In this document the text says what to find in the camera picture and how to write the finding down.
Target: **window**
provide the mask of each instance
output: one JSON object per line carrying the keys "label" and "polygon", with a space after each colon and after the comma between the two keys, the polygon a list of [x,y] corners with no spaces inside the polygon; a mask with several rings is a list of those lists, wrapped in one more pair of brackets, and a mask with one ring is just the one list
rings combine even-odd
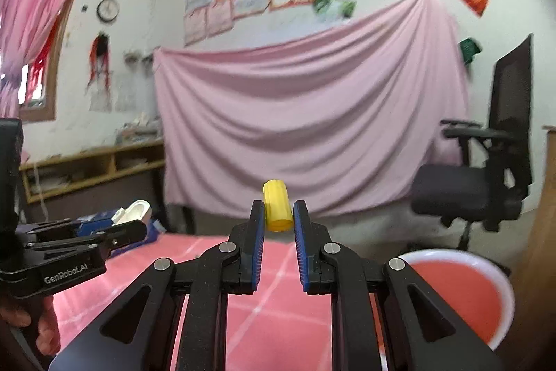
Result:
{"label": "window", "polygon": [[41,122],[56,118],[58,62],[72,5],[73,0],[65,2],[37,59],[22,69],[18,98],[19,117],[24,122]]}

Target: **wall clock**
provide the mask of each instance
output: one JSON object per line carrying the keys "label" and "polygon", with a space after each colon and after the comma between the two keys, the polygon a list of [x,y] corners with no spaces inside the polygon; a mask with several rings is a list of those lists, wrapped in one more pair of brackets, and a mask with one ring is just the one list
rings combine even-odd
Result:
{"label": "wall clock", "polygon": [[103,23],[112,23],[120,14],[120,5],[117,0],[104,0],[98,4],[97,16]]}

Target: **white shoe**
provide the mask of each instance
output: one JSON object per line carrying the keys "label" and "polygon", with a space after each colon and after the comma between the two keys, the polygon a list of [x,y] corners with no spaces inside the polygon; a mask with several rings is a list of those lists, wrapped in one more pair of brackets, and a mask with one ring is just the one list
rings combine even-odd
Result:
{"label": "white shoe", "polygon": [[151,220],[151,216],[152,210],[149,202],[137,200],[132,203],[127,210],[120,208],[116,214],[112,216],[112,222],[114,225],[120,225],[134,220],[140,220],[144,224],[148,224],[148,221]]}

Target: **wooden shelf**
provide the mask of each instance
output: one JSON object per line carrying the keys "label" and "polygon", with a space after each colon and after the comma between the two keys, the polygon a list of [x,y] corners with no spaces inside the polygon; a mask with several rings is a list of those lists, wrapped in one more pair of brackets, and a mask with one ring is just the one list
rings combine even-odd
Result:
{"label": "wooden shelf", "polygon": [[[133,164],[133,160],[137,159],[147,162]],[[34,179],[35,166],[37,169],[49,167],[57,175],[70,175],[74,172],[82,172],[84,175],[83,179],[71,182],[66,186],[42,192],[42,198],[46,200],[108,183],[115,179],[152,171],[162,168],[164,165],[163,141],[154,140],[132,145],[95,148],[79,154],[27,163],[22,165],[19,171],[23,179],[27,203],[33,204],[41,201],[41,195],[31,193],[30,179]]]}
{"label": "wooden shelf", "polygon": [[23,164],[19,170],[32,170],[34,169],[35,164],[37,164],[38,168],[47,167],[47,166],[54,166],[57,164],[62,164],[66,162],[76,161],[78,159],[85,159],[85,158],[92,158],[98,156],[104,156],[107,154],[115,154],[120,153],[122,151],[130,151],[130,150],[140,150],[141,148],[151,148],[156,146],[164,145],[162,140],[152,140],[149,142],[142,142],[142,143],[135,143],[131,145],[121,145],[121,146],[113,146],[113,147],[98,147],[93,148],[91,150],[83,151],[78,154],[72,154],[68,156],[56,156],[54,158],[49,158],[44,161],[39,162],[27,162]]}
{"label": "wooden shelf", "polygon": [[[126,168],[125,170],[117,171],[115,174],[106,174],[102,176],[97,176],[95,178],[84,179],[76,183],[71,183],[68,186],[61,187],[60,189],[54,189],[52,191],[47,191],[42,193],[43,200],[50,199],[52,197],[57,197],[59,195],[64,195],[66,193],[80,191],[81,189],[86,189],[87,187],[96,186],[102,183],[107,183],[114,179],[123,178],[124,176],[130,176],[135,174],[140,174],[148,170],[154,170],[155,168],[164,167],[164,160],[151,162],[149,164],[142,164],[139,166]],[[41,201],[40,195],[31,195],[28,197],[28,203],[37,203]]]}

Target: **window frame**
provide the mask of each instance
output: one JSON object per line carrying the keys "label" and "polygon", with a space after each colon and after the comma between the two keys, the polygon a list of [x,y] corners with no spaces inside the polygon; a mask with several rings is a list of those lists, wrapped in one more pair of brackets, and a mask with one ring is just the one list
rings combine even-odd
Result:
{"label": "window frame", "polygon": [[60,54],[62,53],[62,44],[64,35],[66,33],[66,26],[70,18],[70,12],[74,0],[66,0],[60,11],[60,22],[54,41],[52,42],[52,49],[48,56],[46,66],[46,74],[44,81],[44,101],[42,105],[31,107],[23,105],[19,108],[19,118],[24,123],[35,123],[56,120],[56,94],[58,86],[58,66],[60,61]]}

